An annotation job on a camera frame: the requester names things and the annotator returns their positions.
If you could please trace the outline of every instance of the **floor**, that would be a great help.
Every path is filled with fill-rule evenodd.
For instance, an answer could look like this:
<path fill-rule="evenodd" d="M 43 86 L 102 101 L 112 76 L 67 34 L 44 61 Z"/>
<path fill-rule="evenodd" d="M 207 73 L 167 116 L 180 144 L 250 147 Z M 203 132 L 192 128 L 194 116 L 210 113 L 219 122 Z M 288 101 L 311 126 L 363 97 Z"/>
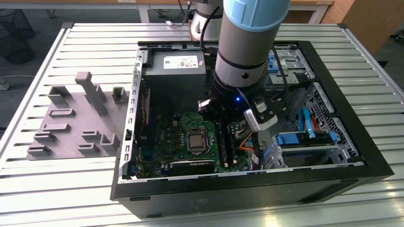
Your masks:
<path fill-rule="evenodd" d="M 139 12 L 130 9 L 56 10 L 55 19 L 48 18 L 46 10 L 24 10 L 24 13 L 36 31 L 35 37 L 28 40 L 36 57 L 24 65 L 11 65 L 0 58 L 0 77 L 11 75 L 35 76 L 64 22 L 140 23 Z M 151 22 L 163 23 L 168 19 L 175 19 L 179 15 L 179 10 L 171 10 L 171 12 L 164 13 L 164 15 L 166 17 L 159 17 L 158 12 L 151 10 Z M 379 61 L 390 61 L 386 70 L 400 88 L 404 89 L 404 42 L 396 43 L 394 39 L 390 39 L 375 58 Z M 31 77 L 7 77 L 4 79 L 8 81 L 11 89 L 8 91 L 0 91 L 0 128 L 8 126 L 32 81 Z"/>

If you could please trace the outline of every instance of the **black cable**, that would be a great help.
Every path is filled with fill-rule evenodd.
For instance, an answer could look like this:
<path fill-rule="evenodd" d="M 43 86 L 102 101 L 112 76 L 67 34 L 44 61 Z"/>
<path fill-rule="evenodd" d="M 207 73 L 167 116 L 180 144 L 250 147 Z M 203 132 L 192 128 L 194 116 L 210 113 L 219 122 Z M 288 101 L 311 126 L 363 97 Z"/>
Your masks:
<path fill-rule="evenodd" d="M 179 15 L 178 15 L 178 17 L 174 20 L 171 20 L 171 21 L 175 22 L 175 20 L 179 19 L 179 17 L 182 16 L 182 14 L 183 13 L 180 12 Z"/>
<path fill-rule="evenodd" d="M 206 30 L 207 30 L 208 23 L 210 23 L 210 21 L 211 21 L 214 15 L 215 15 L 215 13 L 218 12 L 219 8 L 220 8 L 220 7 L 218 6 L 216 9 L 214 10 L 214 12 L 211 13 L 211 15 L 210 15 L 210 17 L 208 17 L 208 19 L 207 19 L 207 22 L 204 23 L 203 28 L 202 28 L 202 37 L 200 37 L 200 47 L 202 47 L 202 50 L 204 49 L 204 46 L 203 46 L 204 32 L 206 32 Z"/>
<path fill-rule="evenodd" d="M 284 85 L 286 85 L 286 89 L 284 89 L 284 91 L 286 91 L 284 102 L 286 102 L 287 98 L 288 98 L 288 95 L 290 95 L 290 87 L 288 87 L 288 82 L 286 80 L 286 72 L 284 72 L 283 66 L 280 64 L 279 55 L 278 55 L 275 46 L 272 47 L 272 52 L 274 52 L 274 56 L 275 56 L 275 59 L 276 59 L 276 64 L 278 64 L 278 68 L 279 68 L 279 71 L 280 71 L 280 75 L 282 75 L 283 80 L 284 80 Z"/>
<path fill-rule="evenodd" d="M 159 10 L 154 9 L 154 11 L 156 11 L 156 13 L 160 15 L 160 17 L 167 17 L 166 15 L 163 15 Z"/>
<path fill-rule="evenodd" d="M 186 13 L 186 16 L 184 16 L 182 25 L 176 25 L 175 23 L 172 23 L 174 26 L 178 26 L 178 27 L 183 27 L 183 26 L 184 26 L 186 21 L 187 21 L 187 19 L 188 19 L 191 4 L 192 4 L 192 1 L 188 2 L 187 13 Z"/>
<path fill-rule="evenodd" d="M 186 16 L 186 13 L 184 13 L 184 9 L 183 9 L 183 5 L 182 5 L 182 1 L 179 0 L 179 8 L 182 9 L 182 13 L 184 14 L 184 16 Z"/>

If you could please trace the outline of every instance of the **aluminum extrusion table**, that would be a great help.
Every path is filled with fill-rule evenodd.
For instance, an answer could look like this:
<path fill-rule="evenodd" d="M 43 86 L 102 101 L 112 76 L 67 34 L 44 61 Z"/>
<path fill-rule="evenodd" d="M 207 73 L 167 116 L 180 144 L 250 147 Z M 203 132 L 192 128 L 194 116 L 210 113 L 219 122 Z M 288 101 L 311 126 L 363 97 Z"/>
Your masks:
<path fill-rule="evenodd" d="M 62 29 L 0 141 L 0 225 L 18 226 L 380 226 L 404 225 L 404 95 L 348 29 L 283 25 L 278 40 L 308 40 L 392 166 L 384 181 L 327 202 L 239 210 L 142 222 L 110 200 L 115 157 L 28 161 L 52 85 L 79 92 L 78 71 L 103 91 L 131 87 L 140 40 L 188 40 L 188 27 L 166 24 L 75 24 Z"/>

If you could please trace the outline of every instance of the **blue tab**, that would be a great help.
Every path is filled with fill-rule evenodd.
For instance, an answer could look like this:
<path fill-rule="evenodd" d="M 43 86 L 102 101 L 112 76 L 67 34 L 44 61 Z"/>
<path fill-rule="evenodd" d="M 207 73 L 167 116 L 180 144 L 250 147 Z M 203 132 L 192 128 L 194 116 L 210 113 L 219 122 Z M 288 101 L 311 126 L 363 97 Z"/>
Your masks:
<path fill-rule="evenodd" d="M 278 142 L 278 145 L 283 145 L 284 144 L 284 139 L 283 139 L 283 137 L 280 135 L 276 136 L 276 142 Z"/>
<path fill-rule="evenodd" d="M 303 121 L 306 123 L 306 128 L 310 133 L 310 137 L 316 138 L 316 134 L 314 132 L 314 128 L 310 121 L 310 110 L 307 108 L 302 108 L 299 112 L 299 131 L 306 131 L 306 128 L 303 127 Z"/>
<path fill-rule="evenodd" d="M 334 140 L 334 143 L 338 143 L 339 137 L 336 136 L 336 133 L 334 131 L 331 131 L 328 134 L 330 134 L 331 139 Z"/>
<path fill-rule="evenodd" d="M 286 145 L 299 144 L 299 139 L 298 139 L 298 135 L 296 134 L 282 134 L 282 137 L 283 137 Z"/>
<path fill-rule="evenodd" d="M 266 153 L 264 153 L 264 158 L 267 157 L 267 155 L 270 154 L 270 150 L 271 150 L 271 147 L 267 148 L 266 150 Z"/>
<path fill-rule="evenodd" d="M 278 73 L 279 72 L 279 67 L 276 64 L 275 56 L 272 53 L 270 53 L 268 57 L 268 73 Z"/>

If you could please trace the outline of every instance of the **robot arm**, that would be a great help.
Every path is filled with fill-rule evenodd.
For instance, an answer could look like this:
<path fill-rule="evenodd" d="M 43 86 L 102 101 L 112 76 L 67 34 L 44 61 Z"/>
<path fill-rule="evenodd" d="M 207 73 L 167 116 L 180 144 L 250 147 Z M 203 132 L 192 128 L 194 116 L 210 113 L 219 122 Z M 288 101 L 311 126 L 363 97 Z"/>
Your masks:
<path fill-rule="evenodd" d="M 252 131 L 276 123 L 283 107 L 270 102 L 259 80 L 288 7 L 290 0 L 224 0 L 212 97 L 199 103 L 208 120 L 230 122 L 244 115 Z"/>

